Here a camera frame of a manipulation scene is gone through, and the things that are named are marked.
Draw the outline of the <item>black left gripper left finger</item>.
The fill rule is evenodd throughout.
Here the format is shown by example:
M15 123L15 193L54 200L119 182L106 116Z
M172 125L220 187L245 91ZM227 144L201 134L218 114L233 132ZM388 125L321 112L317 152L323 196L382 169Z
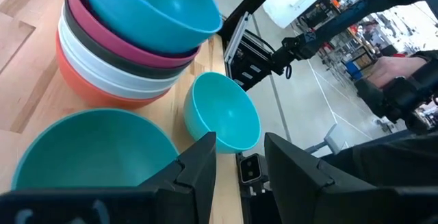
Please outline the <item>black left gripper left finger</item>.
M141 224L208 224L216 182L216 133L207 132L140 184L151 193Z

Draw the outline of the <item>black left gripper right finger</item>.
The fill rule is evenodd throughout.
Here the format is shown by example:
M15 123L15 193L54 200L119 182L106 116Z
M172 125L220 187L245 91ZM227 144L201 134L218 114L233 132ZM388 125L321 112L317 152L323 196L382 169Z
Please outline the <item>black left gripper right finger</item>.
M375 186L330 165L282 137L264 140L268 177L283 224L359 224L353 197Z

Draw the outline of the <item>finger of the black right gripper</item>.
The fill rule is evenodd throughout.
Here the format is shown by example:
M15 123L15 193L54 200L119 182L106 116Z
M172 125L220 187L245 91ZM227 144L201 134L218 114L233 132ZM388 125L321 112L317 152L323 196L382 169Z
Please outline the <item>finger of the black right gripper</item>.
M275 51L272 55L272 61L274 65L273 71L277 75L291 75L292 74L292 66L291 63L291 54L288 51Z

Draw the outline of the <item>turquoise plastic bowl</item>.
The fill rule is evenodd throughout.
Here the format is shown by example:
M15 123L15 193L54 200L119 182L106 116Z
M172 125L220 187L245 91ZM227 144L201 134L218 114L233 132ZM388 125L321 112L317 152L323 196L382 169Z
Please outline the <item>turquoise plastic bowl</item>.
M216 132L219 153L248 151L261 136L260 118L250 97L232 79L216 72L195 78L185 97L183 118L195 140Z

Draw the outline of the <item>dark green plastic bowl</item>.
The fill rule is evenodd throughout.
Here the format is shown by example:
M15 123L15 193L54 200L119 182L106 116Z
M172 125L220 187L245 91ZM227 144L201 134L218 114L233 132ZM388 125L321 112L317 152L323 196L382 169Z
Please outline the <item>dark green plastic bowl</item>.
M138 186L178 155L164 131L143 116L91 109L41 132L21 157L11 188Z

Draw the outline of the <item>blue plastic bowl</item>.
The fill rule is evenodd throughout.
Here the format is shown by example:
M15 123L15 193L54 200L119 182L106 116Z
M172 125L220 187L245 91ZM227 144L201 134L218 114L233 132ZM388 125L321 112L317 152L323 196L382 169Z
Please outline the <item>blue plastic bowl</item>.
M214 0L88 1L116 35L162 53L190 51L223 25Z

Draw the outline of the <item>white plastic bowl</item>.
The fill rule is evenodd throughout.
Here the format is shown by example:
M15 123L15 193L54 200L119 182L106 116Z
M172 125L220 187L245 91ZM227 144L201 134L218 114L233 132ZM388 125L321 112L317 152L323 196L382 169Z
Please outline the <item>white plastic bowl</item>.
M162 92L171 87L185 72L183 70L177 76L168 79L151 79L140 77L122 71L108 64L87 49L73 34L66 19L61 16L58 29L60 41L68 54L68 60L73 68L79 73L85 73L88 80L104 90L123 89L128 92L136 92L131 98L140 99L140 93L146 96L146 92Z
M90 70L87 70L84 64L78 62L74 57L71 50L64 46L62 43L62 49L69 61L69 63L72 65L72 67L87 81L89 81L91 84L96 86L97 88L100 88L101 90L104 90L105 92L108 92L110 94L124 97L127 99L150 99L153 97L156 97L162 93L164 93L166 90L170 90L169 88L161 89L161 90L136 90L128 87L124 87L115 83L112 83L109 80L106 80L105 78L98 76L96 73L93 73Z

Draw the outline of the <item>person's forearm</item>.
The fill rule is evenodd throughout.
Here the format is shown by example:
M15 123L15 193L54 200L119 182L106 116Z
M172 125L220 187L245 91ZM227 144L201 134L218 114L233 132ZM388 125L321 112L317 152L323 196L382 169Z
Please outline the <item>person's forearm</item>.
M409 56L409 62L413 64L409 77L425 84L438 83L438 50L418 51Z

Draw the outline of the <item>black box with white labels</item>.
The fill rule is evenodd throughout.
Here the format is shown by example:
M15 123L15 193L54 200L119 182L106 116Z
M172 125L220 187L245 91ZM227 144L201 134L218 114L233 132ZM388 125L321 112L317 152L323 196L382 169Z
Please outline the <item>black box with white labels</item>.
M246 29L232 58L225 63L226 75L248 91L272 74L270 61L273 53L271 45Z

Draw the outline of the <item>silver aluminium extrusion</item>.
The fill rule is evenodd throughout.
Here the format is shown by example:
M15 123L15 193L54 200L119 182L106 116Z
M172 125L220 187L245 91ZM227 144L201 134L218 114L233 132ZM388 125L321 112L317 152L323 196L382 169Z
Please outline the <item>silver aluminium extrusion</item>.
M232 37L228 43L227 49L224 53L224 62L226 65L230 65L233 61L233 57L242 39L244 30L246 29L249 16L250 14L248 12L245 12L244 15L240 18L238 24L236 25L235 31L233 32Z

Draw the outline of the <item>blue storage bin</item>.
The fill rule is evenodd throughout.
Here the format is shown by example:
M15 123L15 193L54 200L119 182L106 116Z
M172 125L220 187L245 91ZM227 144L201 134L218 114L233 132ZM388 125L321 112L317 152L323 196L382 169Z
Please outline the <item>blue storage bin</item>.
M345 63L345 67L352 80L358 80L363 77L361 70L353 61Z

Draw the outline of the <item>grey stand foot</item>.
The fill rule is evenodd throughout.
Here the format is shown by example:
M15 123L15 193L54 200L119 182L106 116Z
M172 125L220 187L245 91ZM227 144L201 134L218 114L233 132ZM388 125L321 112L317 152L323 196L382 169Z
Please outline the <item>grey stand foot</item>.
M315 153L323 147L328 147L333 154L338 154L346 142L342 128L334 124L327 132L323 141L305 149L307 153Z

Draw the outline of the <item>person's hand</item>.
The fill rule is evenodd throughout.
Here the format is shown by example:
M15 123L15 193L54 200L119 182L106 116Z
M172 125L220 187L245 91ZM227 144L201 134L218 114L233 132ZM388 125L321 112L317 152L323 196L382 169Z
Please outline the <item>person's hand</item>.
M426 60L419 57L381 57L372 67L367 80L382 88L397 77L410 77L425 64Z

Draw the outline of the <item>large black object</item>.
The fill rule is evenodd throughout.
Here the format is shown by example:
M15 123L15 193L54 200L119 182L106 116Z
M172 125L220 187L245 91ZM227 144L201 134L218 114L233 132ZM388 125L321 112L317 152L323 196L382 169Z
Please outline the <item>large black object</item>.
M438 132L400 132L322 159L375 186L438 186Z

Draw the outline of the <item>red plastic bowl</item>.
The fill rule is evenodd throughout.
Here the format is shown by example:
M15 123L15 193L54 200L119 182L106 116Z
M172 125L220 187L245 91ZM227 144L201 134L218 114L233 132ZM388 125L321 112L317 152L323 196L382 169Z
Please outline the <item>red plastic bowl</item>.
M169 91L166 90L164 93L150 99L127 99L105 92L83 78L72 67L62 49L59 32L56 34L55 43L57 63L64 81L76 95L78 95L91 107L135 110L157 101Z

